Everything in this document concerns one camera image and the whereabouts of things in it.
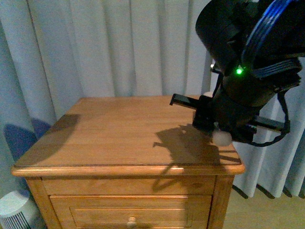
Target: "white air purifier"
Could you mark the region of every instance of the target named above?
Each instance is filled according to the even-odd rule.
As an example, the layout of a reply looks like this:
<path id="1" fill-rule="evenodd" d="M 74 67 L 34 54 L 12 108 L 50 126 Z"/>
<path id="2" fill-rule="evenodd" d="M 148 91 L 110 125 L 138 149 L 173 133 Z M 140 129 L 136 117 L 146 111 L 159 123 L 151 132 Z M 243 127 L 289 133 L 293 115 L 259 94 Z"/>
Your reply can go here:
<path id="1" fill-rule="evenodd" d="M 27 190 L 12 191 L 0 199 L 0 224 L 3 229 L 46 229 Z"/>

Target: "nightstand top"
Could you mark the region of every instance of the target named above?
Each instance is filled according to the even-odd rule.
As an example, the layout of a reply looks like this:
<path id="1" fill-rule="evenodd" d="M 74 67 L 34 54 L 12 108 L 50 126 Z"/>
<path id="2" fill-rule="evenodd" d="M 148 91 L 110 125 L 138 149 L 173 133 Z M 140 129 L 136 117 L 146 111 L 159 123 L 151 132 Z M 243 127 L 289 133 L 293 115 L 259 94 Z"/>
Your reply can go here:
<path id="1" fill-rule="evenodd" d="M 80 99 L 12 168 L 16 176 L 233 175 L 233 145 L 192 127 L 170 96 Z"/>

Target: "drawer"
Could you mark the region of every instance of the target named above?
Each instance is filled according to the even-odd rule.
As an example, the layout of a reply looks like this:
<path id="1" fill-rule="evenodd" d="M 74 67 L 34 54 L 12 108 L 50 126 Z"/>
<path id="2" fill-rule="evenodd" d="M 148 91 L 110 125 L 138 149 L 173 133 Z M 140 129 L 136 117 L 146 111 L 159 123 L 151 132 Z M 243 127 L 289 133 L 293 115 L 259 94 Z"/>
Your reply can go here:
<path id="1" fill-rule="evenodd" d="M 212 195 L 215 176 L 45 178 L 48 195 Z"/>
<path id="2" fill-rule="evenodd" d="M 63 229 L 205 229 L 211 196 L 50 196 Z"/>

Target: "green led light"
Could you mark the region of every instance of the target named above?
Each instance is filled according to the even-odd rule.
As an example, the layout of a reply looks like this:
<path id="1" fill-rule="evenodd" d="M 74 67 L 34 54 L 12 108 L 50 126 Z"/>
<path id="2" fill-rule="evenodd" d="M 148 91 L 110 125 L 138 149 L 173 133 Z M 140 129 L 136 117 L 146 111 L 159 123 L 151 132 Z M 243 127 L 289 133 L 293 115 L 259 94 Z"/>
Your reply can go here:
<path id="1" fill-rule="evenodd" d="M 236 70 L 236 74 L 240 75 L 241 73 L 243 73 L 243 70 L 242 70 L 242 69 L 237 69 L 237 70 Z"/>

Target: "wooden drawer knob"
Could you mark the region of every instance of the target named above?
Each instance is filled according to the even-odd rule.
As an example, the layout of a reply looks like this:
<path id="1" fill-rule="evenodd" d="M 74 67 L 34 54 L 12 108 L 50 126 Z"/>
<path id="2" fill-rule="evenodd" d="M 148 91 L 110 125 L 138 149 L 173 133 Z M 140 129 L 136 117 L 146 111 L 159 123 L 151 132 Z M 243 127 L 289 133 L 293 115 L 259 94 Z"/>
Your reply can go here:
<path id="1" fill-rule="evenodd" d="M 127 228 L 128 229 L 135 229 L 137 227 L 137 223 L 135 222 L 135 217 L 129 217 L 127 222 Z"/>

